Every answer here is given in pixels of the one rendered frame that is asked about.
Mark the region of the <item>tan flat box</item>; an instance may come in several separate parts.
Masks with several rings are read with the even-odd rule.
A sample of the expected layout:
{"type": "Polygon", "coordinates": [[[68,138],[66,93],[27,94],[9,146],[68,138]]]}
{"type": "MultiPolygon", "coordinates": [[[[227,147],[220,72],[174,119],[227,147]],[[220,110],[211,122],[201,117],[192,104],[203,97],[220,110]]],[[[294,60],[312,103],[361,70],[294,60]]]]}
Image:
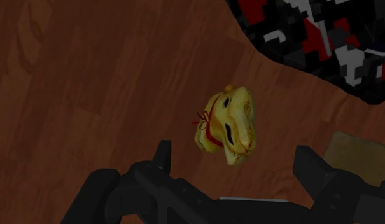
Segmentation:
{"type": "Polygon", "coordinates": [[[385,180],[385,144],[337,131],[323,159],[333,168],[354,173],[370,185],[379,186],[385,180]]]}

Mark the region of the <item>patterned robot stand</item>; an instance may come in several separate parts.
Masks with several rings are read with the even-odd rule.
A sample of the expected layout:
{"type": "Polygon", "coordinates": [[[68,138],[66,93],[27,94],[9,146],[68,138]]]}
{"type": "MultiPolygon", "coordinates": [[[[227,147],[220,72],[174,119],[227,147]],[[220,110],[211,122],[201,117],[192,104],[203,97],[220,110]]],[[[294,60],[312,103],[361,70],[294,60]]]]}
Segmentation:
{"type": "Polygon", "coordinates": [[[367,104],[385,101],[385,0],[226,0],[264,56],[367,104]]]}

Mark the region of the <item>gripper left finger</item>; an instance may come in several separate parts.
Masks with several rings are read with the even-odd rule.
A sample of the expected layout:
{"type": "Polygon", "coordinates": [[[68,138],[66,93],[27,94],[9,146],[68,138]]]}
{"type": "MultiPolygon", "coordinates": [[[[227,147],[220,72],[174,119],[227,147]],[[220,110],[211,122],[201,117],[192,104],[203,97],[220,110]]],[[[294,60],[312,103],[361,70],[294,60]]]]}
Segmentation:
{"type": "Polygon", "coordinates": [[[152,160],[91,172],[60,224],[120,224],[137,214],[144,224],[242,224],[184,179],[170,177],[171,142],[161,140],[152,160]]]}

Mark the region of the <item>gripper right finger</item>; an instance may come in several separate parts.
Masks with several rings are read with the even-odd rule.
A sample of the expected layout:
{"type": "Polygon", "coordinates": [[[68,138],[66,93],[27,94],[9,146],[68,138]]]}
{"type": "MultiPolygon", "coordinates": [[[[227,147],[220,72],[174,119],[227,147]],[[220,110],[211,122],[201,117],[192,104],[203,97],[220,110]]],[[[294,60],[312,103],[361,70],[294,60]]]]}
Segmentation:
{"type": "Polygon", "coordinates": [[[370,185],[301,145],[293,174],[314,201],[302,224],[385,224],[385,180],[379,187],[370,185]]]}

